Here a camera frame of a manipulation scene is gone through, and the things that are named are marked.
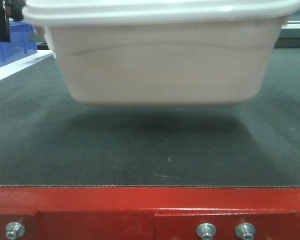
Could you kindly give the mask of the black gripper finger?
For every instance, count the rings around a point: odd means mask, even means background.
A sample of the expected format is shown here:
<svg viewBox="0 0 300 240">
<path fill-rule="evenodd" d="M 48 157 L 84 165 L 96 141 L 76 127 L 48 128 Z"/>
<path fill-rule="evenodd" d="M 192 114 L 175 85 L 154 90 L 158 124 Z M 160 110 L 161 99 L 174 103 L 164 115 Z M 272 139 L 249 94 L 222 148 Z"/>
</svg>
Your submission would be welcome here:
<svg viewBox="0 0 300 240">
<path fill-rule="evenodd" d="M 10 42 L 10 21 L 6 15 L 4 3 L 0 0 L 0 42 Z"/>
</svg>

